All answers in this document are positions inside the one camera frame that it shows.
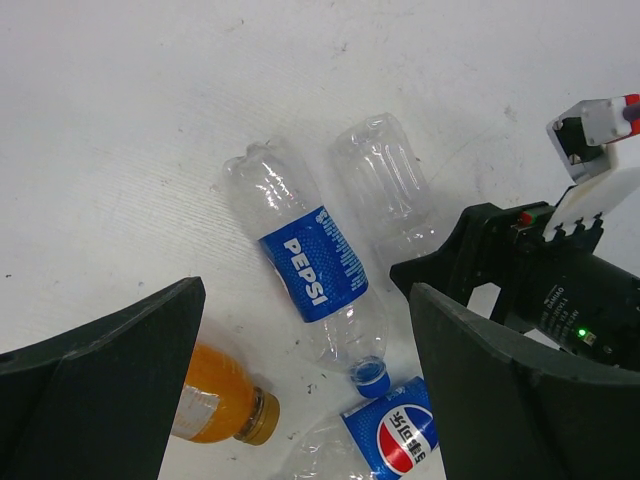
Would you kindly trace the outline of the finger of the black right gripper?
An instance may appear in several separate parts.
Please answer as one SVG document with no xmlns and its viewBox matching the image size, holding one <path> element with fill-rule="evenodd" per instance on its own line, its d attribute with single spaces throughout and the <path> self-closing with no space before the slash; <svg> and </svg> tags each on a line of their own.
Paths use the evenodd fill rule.
<svg viewBox="0 0 640 480">
<path fill-rule="evenodd" d="M 409 301 L 415 284 L 427 284 L 461 305 L 468 305 L 476 277 L 477 250 L 443 245 L 429 255 L 391 267 L 389 276 Z"/>
</svg>

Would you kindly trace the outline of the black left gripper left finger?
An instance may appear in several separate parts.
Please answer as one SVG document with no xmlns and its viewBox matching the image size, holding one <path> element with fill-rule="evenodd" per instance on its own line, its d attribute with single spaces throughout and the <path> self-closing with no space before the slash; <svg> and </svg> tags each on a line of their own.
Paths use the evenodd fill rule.
<svg viewBox="0 0 640 480">
<path fill-rule="evenodd" d="M 184 278 L 2 354 L 2 478 L 157 478 L 205 299 Z"/>
</svg>

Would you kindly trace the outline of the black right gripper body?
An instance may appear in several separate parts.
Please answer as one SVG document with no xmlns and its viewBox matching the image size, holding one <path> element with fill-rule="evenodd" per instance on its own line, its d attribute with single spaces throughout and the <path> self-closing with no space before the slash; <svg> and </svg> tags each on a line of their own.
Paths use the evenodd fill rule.
<svg viewBox="0 0 640 480">
<path fill-rule="evenodd" d="M 598 363 L 639 367 L 639 278 L 594 253 L 602 219 L 544 230 L 554 206 L 509 209 L 491 203 L 464 211 L 470 262 L 469 297 L 490 283 L 499 289 L 492 320 L 537 329 L 562 350 Z"/>
</svg>

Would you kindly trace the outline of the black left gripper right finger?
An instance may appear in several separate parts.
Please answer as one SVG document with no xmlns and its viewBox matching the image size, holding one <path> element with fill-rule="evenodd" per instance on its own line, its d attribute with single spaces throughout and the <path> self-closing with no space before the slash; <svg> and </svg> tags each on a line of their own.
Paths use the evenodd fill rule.
<svg viewBox="0 0 640 480">
<path fill-rule="evenodd" d="M 409 304 L 447 478 L 638 478 L 638 373 L 554 350 L 426 284 Z"/>
</svg>

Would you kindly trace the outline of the large Pepsi bottle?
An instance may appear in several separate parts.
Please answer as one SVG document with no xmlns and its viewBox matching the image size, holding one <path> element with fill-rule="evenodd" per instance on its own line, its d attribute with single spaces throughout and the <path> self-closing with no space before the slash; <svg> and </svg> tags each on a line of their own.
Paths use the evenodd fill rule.
<svg viewBox="0 0 640 480">
<path fill-rule="evenodd" d="M 400 479 L 439 446 L 431 401 L 416 376 L 329 417 L 296 444 L 278 479 Z"/>
</svg>

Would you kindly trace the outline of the small Pepsi bottle blue cap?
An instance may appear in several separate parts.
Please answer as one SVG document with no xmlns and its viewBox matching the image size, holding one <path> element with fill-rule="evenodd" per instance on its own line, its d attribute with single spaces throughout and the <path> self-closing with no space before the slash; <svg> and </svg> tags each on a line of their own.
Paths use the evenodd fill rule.
<svg viewBox="0 0 640 480">
<path fill-rule="evenodd" d="M 389 321 L 306 162 L 271 139 L 227 160 L 223 174 L 233 214 L 300 315 L 309 357 L 348 377 L 365 398 L 386 394 Z"/>
</svg>

